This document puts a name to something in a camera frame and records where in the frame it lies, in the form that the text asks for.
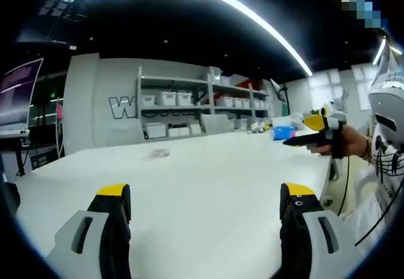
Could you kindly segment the person's right hand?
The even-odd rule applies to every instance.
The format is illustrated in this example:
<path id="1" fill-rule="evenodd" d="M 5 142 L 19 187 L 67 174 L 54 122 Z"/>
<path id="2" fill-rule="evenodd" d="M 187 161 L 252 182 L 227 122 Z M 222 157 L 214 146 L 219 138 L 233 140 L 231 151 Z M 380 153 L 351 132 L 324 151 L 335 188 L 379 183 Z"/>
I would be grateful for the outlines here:
<path id="1" fill-rule="evenodd" d="M 312 147 L 309 149 L 309 151 L 313 154 L 320 154 L 324 156 L 332 155 L 332 145 L 324 145 L 324 146 L 317 146 L 317 147 Z"/>

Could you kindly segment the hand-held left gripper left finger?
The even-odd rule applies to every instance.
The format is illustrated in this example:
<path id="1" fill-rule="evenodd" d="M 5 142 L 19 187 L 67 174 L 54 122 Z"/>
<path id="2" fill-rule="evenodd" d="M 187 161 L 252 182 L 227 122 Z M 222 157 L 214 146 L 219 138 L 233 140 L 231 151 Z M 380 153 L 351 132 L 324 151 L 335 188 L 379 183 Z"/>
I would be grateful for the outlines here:
<path id="1" fill-rule="evenodd" d="M 105 186 L 55 234 L 46 257 L 60 278 L 131 278 L 129 184 Z"/>

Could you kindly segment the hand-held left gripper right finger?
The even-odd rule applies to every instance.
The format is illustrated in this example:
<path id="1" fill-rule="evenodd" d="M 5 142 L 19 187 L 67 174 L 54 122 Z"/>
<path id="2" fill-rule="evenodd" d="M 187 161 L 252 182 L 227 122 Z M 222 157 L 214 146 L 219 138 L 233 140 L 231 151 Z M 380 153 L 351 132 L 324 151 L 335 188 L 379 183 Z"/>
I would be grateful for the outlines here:
<path id="1" fill-rule="evenodd" d="M 360 263 L 353 233 L 310 188 L 281 185 L 280 221 L 279 278 L 349 278 Z"/>

